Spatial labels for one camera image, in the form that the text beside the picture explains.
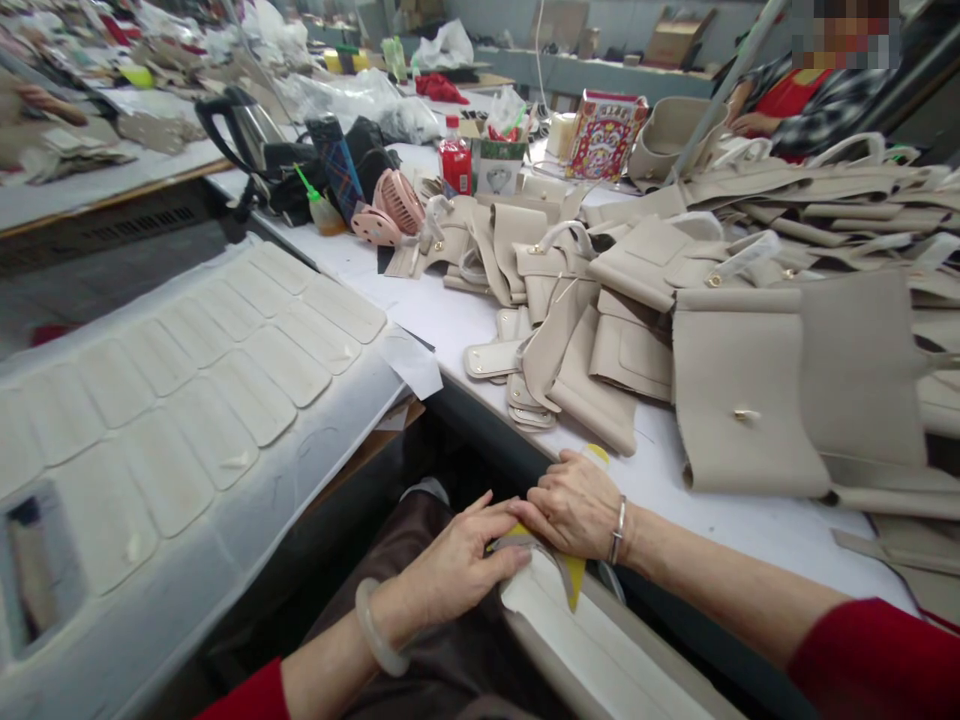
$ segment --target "bracelet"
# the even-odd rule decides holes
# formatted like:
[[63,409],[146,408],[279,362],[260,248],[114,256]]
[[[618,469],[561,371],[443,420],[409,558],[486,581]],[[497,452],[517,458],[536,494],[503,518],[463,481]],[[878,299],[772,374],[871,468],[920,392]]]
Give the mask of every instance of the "bracelet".
[[357,586],[356,606],[357,617],[360,620],[360,629],[370,646],[377,664],[383,671],[392,677],[400,677],[410,667],[410,658],[404,657],[383,639],[373,622],[373,613],[370,611],[370,596],[380,587],[380,582],[373,578],[366,578]]
[[620,554],[620,542],[623,540],[623,521],[627,516],[627,496],[620,496],[620,521],[617,523],[617,529],[613,531],[613,544],[610,546],[610,559],[607,561],[611,566],[616,566],[617,556]]

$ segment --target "green nozzle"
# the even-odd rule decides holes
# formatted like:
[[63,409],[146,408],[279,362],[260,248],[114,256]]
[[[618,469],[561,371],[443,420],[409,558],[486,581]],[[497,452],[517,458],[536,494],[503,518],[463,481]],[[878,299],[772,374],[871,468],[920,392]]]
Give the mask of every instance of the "green nozzle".
[[307,187],[307,201],[308,201],[308,202],[319,202],[319,201],[320,201],[320,193],[317,192],[316,188],[314,188],[313,185],[311,185],[311,184],[307,181],[307,178],[304,177],[303,171],[300,169],[300,166],[297,165],[296,163],[294,163],[294,166],[293,166],[293,167],[294,167],[294,169],[297,171],[297,175],[299,175],[299,176],[300,176],[300,179],[303,181],[303,184],[306,185],[306,187]]

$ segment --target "black kettle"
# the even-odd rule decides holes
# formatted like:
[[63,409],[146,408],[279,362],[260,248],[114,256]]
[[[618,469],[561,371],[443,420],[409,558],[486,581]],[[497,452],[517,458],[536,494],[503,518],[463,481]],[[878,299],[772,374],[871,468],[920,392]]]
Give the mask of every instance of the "black kettle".
[[[197,101],[194,109],[200,125],[217,149],[227,160],[248,174],[268,172],[264,146],[287,142],[266,110],[260,107],[250,93],[235,85],[227,87],[219,97]],[[222,115],[226,121],[233,144],[237,148],[236,153],[224,141],[213,121],[217,115]]]

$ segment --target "woman's left hand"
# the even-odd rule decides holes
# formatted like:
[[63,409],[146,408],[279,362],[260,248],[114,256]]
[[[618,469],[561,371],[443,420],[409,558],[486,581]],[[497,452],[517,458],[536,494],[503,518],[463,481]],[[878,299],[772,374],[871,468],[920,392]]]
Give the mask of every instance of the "woman's left hand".
[[747,135],[770,137],[780,127],[780,120],[781,118],[772,118],[763,113],[747,113],[730,123],[730,130],[740,137]]
[[[489,490],[457,515],[437,539],[382,590],[401,603],[415,629],[454,620],[475,607],[494,585],[513,577],[529,564],[530,551],[505,547],[488,558],[491,540],[505,535],[517,518],[506,511],[507,502],[487,507]],[[378,591],[373,598],[377,600]]]

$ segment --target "red shirt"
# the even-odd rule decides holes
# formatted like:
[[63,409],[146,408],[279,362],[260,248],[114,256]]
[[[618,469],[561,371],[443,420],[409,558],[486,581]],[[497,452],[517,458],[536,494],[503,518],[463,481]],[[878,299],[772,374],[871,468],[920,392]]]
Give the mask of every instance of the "red shirt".
[[[960,718],[960,638],[883,600],[820,618],[787,673],[823,718]],[[280,661],[198,720],[290,720]]]

